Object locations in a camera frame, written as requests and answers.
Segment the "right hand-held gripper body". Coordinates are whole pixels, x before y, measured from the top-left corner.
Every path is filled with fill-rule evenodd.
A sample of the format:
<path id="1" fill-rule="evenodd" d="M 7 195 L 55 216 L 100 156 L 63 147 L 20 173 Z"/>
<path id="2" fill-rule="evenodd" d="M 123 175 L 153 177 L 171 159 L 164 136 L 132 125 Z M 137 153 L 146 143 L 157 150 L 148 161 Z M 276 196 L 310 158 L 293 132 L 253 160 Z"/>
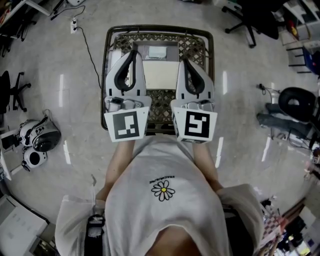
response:
<path id="1" fill-rule="evenodd" d="M 218 117 L 212 99 L 174 99 L 170 106 L 177 141 L 194 144 L 212 141 Z"/>

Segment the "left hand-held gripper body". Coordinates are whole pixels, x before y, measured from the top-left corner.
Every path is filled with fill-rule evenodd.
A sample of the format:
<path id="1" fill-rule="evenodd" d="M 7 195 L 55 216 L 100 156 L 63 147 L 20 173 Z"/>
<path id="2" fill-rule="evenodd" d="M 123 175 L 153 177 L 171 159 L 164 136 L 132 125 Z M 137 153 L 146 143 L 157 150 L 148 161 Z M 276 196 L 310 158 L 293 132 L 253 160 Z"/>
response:
<path id="1" fill-rule="evenodd" d="M 146 134 L 152 99 L 149 96 L 107 96 L 106 122 L 112 142 L 140 140 Z"/>

